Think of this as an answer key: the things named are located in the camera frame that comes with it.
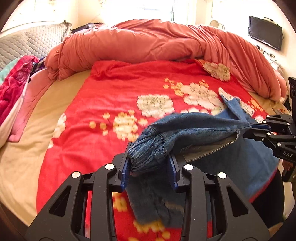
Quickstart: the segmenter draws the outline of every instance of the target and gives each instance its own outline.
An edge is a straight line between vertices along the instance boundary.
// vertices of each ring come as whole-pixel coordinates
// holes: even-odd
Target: denim jacket
[[[145,224],[161,219],[166,227],[181,227],[184,194],[170,187],[166,157],[182,153],[202,172],[225,172],[247,198],[272,177],[279,160],[261,142],[242,135],[256,123],[241,106],[228,100],[217,116],[204,113],[171,114],[149,125],[131,145],[132,173],[127,193],[136,219]]]

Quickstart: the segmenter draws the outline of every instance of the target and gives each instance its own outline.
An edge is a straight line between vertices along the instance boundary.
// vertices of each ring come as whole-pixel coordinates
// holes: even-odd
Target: red blanket
[[[54,131],[40,171],[37,211],[73,171],[90,173],[110,163],[156,119],[172,112],[223,111],[219,87],[240,97],[251,116],[266,116],[222,64],[96,62]],[[113,200],[118,240],[180,240],[179,229],[166,229],[160,221],[139,225],[126,194],[114,194]]]

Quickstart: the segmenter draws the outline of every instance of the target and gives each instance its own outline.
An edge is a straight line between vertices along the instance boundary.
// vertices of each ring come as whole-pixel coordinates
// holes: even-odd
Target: floral pattern
[[[208,110],[224,109],[218,95],[204,85],[191,83],[190,85],[183,85],[180,90],[184,94],[188,94],[188,96],[184,97],[184,102],[188,105],[200,105]]]
[[[128,206],[124,197],[115,198],[113,202],[113,208],[116,209],[118,212],[127,212]]]
[[[61,136],[62,132],[66,129],[66,123],[65,123],[66,120],[67,120],[67,117],[66,117],[65,113],[63,113],[57,122],[57,126],[54,129],[54,133],[52,135],[52,138],[57,139]],[[54,146],[54,144],[51,139],[49,142],[49,145],[48,145],[48,149],[52,148],[53,146]]]
[[[95,129],[95,128],[96,128],[96,122],[95,122],[95,121],[90,121],[90,122],[89,122],[89,127],[90,127],[91,129]]]
[[[116,133],[117,138],[125,141],[126,138],[130,142],[134,142],[139,134],[136,134],[138,126],[136,124],[137,119],[134,115],[128,115],[121,112],[114,118],[113,131]]]
[[[192,112],[196,112],[196,113],[207,113],[208,111],[206,109],[196,109],[195,107],[189,108],[188,110],[181,110],[180,113],[192,113]]]
[[[103,114],[103,118],[104,118],[105,120],[108,120],[108,119],[110,118],[110,114],[109,114],[109,113],[105,113],[105,114]]]
[[[100,129],[103,131],[106,130],[107,129],[106,123],[104,123],[104,122],[100,123]]]
[[[142,116],[162,118],[175,111],[173,102],[167,95],[141,95],[138,96],[137,106]]]
[[[200,61],[204,69],[214,78],[220,79],[221,81],[230,80],[230,69],[224,64],[210,63],[207,61]]]
[[[248,104],[254,109],[254,110],[260,110],[263,112],[264,110],[262,107],[255,101],[253,98],[251,98],[251,101],[248,101]]]
[[[261,115],[256,116],[254,119],[255,119],[255,121],[257,121],[260,124],[262,124],[262,122],[264,121],[264,118]]]
[[[277,114],[277,115],[280,115],[280,114],[289,114],[288,111],[286,111],[285,109],[283,108],[279,108],[277,110],[274,109],[274,112]]]
[[[162,224],[160,220],[154,221],[145,225],[139,224],[136,220],[133,222],[134,227],[137,229],[138,233],[149,233],[149,229],[151,229],[154,233],[165,232],[165,226]],[[167,232],[165,232],[165,237],[170,236]]]
[[[253,117],[255,110],[252,108],[252,106],[248,105],[247,103],[243,102],[239,97],[232,96],[228,93],[226,93],[221,87],[219,87],[219,94],[222,95],[226,100],[231,101],[234,98],[238,99],[240,102],[241,108],[251,117]]]
[[[141,126],[146,126],[148,124],[148,121],[146,119],[141,118],[139,119],[138,123]]]

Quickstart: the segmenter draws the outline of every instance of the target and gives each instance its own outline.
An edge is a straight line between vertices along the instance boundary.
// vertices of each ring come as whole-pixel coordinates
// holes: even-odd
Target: pillow
[[[63,42],[70,34],[71,23],[43,25],[23,29],[0,38],[0,71],[14,59],[23,55],[42,58]]]

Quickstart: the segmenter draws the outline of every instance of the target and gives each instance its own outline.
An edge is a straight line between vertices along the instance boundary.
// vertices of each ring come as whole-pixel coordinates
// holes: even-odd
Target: television
[[[273,22],[250,16],[248,35],[273,49],[281,51],[283,28]]]

